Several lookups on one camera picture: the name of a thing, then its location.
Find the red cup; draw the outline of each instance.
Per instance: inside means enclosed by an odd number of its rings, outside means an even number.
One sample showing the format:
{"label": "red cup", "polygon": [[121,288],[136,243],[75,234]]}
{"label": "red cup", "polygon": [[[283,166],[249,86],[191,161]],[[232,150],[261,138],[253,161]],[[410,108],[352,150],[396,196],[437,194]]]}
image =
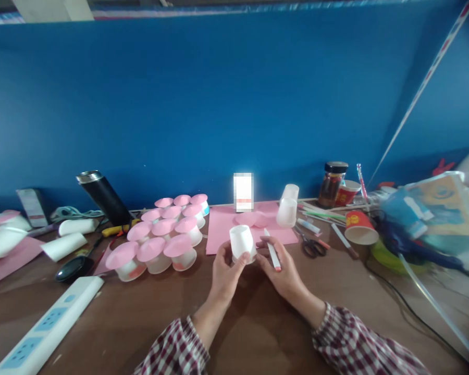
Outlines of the red cup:
{"label": "red cup", "polygon": [[343,207],[353,203],[354,196],[361,190],[361,185],[355,181],[345,180],[344,182],[345,185],[341,185],[337,193],[336,207]]}
{"label": "red cup", "polygon": [[345,237],[358,245],[373,245],[379,240],[379,234],[370,223],[370,219],[361,211],[351,211],[345,216]]}

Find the wooden table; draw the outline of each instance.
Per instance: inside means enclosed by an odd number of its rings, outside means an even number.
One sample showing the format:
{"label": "wooden table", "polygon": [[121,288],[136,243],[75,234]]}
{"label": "wooden table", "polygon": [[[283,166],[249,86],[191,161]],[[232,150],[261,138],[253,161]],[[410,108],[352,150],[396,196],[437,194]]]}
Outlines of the wooden table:
{"label": "wooden table", "polygon": [[[304,283],[314,294],[351,309],[370,328],[413,351],[432,373],[467,373],[466,365],[415,321],[391,290],[366,270],[362,262],[367,249],[355,246],[361,260],[353,261],[326,223],[315,224],[323,230],[321,238],[332,246],[326,257],[311,260],[299,244],[287,246]],[[51,233],[43,240],[53,236]],[[96,236],[88,238],[93,242]],[[185,272],[172,268],[155,276],[146,272],[130,283],[120,282],[111,272],[104,278],[101,294],[56,348],[41,374],[132,373],[173,319],[194,313],[205,301],[214,260],[205,255],[205,244],[203,240],[196,247],[196,263]],[[67,289],[53,278],[71,257],[56,264],[42,254],[0,282],[0,361]],[[370,263],[400,289],[421,317],[469,358],[408,277],[395,275],[373,259]],[[444,279],[445,286],[429,275],[422,280],[469,339],[469,279],[457,272],[449,274],[454,279]],[[211,374],[238,375],[241,368],[246,374],[334,373],[313,350],[306,323],[255,265],[243,271],[210,353],[207,369]]]}

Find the black thermos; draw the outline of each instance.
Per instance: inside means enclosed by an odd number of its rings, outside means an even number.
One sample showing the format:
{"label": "black thermos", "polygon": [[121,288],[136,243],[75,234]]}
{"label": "black thermos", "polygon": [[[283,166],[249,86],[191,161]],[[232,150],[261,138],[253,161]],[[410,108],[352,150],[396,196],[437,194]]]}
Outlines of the black thermos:
{"label": "black thermos", "polygon": [[132,220],[128,209],[111,187],[108,179],[99,171],[87,171],[77,176],[90,198],[99,206],[114,226],[127,225]]}

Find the hand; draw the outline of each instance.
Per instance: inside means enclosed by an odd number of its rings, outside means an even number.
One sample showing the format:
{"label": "hand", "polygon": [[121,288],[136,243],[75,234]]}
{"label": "hand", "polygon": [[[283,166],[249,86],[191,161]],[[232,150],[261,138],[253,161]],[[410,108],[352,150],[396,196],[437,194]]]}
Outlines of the hand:
{"label": "hand", "polygon": [[241,271],[250,259],[249,253],[243,255],[231,267],[233,253],[231,250],[231,242],[223,243],[214,259],[214,267],[212,271],[212,288],[208,295],[208,299],[229,305],[231,302]]}

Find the power strip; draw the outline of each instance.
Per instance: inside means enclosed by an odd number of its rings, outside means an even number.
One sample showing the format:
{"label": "power strip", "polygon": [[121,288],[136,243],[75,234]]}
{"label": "power strip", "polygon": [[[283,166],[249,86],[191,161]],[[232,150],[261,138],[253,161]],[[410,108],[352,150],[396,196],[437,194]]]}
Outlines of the power strip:
{"label": "power strip", "polygon": [[38,373],[103,283],[97,276],[75,281],[0,362],[0,375]]}

